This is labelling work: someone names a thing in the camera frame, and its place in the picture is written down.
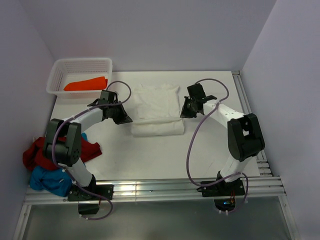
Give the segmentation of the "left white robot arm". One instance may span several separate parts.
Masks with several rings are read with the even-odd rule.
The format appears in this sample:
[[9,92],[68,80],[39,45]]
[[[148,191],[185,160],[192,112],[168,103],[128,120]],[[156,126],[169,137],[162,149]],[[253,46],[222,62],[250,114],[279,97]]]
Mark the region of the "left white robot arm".
[[133,122],[119,101],[118,94],[102,90],[100,97],[85,110],[65,119],[53,118],[47,126],[43,155],[68,174],[86,200],[95,198],[98,188],[95,176],[82,161],[82,133],[107,119],[117,125]]

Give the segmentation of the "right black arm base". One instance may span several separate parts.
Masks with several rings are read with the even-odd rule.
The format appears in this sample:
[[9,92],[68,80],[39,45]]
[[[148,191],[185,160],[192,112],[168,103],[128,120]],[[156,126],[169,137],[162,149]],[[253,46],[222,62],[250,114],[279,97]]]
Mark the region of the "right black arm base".
[[219,214],[228,215],[246,202],[249,187],[241,179],[237,179],[234,182],[222,181],[212,186],[200,186],[196,190],[203,198],[213,198]]

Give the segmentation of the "white printed t-shirt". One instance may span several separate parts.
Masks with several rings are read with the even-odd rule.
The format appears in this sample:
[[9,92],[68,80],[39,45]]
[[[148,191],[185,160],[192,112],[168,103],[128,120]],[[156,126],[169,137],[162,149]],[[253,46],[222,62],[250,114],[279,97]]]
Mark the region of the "white printed t-shirt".
[[135,114],[131,133],[135,137],[182,135],[184,120],[180,117],[179,86],[139,85],[132,93]]

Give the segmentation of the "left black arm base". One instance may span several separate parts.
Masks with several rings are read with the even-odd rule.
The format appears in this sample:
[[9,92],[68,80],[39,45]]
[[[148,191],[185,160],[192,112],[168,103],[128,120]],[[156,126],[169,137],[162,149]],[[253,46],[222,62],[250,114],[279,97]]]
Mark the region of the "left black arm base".
[[[103,196],[108,200],[112,200],[114,192],[114,185],[97,185],[95,188],[95,194]],[[101,197],[97,197],[88,193],[85,193],[77,186],[72,186],[69,194],[67,195],[69,202],[78,202],[78,213],[80,215],[90,216],[96,215],[100,209]]]

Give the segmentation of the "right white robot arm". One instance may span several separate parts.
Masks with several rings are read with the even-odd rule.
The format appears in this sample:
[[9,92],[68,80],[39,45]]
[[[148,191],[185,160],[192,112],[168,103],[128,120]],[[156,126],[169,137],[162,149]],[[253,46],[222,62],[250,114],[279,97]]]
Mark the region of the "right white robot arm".
[[195,183],[189,170],[191,148],[200,126],[207,118],[212,118],[227,131],[227,147],[229,157],[218,172],[216,184],[217,191],[222,195],[229,194],[234,188],[234,181],[238,180],[248,162],[259,152],[264,150],[265,141],[259,124],[258,117],[253,114],[244,114],[236,111],[213,95],[206,95],[203,86],[195,83],[187,87],[188,96],[184,98],[184,104],[180,117],[185,119],[196,118],[202,114],[204,118],[196,127],[187,150],[186,171],[190,181],[199,187],[209,187],[213,183]]

